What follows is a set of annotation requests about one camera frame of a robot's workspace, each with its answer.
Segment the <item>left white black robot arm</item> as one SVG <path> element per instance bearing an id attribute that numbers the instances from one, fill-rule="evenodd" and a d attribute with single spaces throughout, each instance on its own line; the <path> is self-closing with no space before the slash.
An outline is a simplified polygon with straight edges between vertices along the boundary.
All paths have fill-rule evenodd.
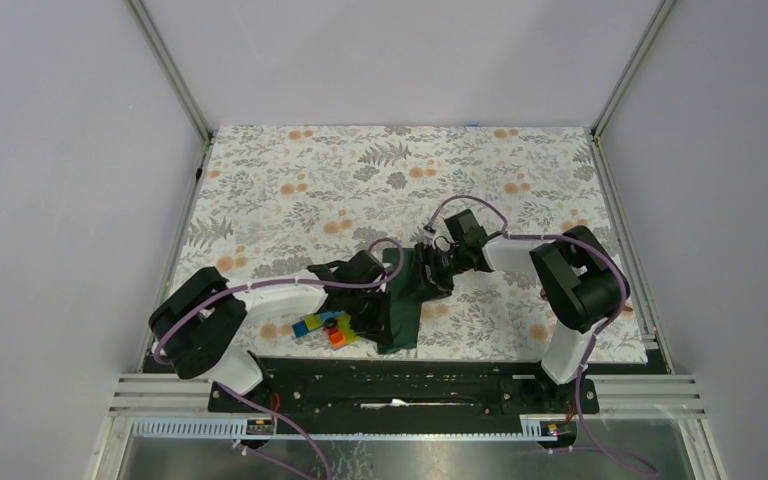
<path id="1" fill-rule="evenodd" d="M 402 253 L 387 264 L 360 251 L 348 260 L 237 285 L 215 267 L 202 268 L 149 317 L 156 339 L 153 357 L 180 379 L 221 384 L 242 408 L 259 410 L 269 401 L 271 387 L 256 356 L 234 345 L 238 331 L 246 323 L 289 314 L 366 312 L 385 299 L 387 284 L 403 265 Z"/>

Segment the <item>colourful toy brick assembly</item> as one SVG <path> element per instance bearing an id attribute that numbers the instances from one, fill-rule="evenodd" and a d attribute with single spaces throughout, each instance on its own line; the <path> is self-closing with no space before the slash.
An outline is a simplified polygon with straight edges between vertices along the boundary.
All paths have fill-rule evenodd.
<path id="1" fill-rule="evenodd" d="M 334 350 L 348 346 L 360 338 L 351 328 L 351 316 L 344 311 L 306 315 L 292 325 L 292 332 L 296 338 L 322 332 Z"/>

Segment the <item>dark green cloth napkin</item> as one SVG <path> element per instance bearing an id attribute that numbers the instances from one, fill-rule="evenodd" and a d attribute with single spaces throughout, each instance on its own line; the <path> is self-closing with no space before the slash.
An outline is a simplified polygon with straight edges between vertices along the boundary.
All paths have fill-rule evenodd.
<path id="1" fill-rule="evenodd" d="M 397 277 L 387 284 L 391 295 L 392 342 L 377 342 L 378 354 L 390 355 L 417 347 L 422 307 L 442 299 L 418 299 L 417 244 L 405 251 L 405 263 Z"/>

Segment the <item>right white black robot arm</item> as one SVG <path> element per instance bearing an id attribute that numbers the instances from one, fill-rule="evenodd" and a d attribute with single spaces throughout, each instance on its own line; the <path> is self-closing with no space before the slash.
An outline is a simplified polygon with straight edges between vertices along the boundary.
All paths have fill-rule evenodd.
<path id="1" fill-rule="evenodd" d="M 561 410 L 573 398 L 571 383 L 586 370 L 596 336 L 624 309 L 628 280 L 585 226 L 544 236 L 489 232 L 469 209 L 445 224 L 446 247 L 437 246 L 433 229 L 425 227 L 413 248 L 416 298 L 450 296 L 455 277 L 469 271 L 535 274 L 559 325 L 540 361 L 533 396 L 543 410 Z"/>

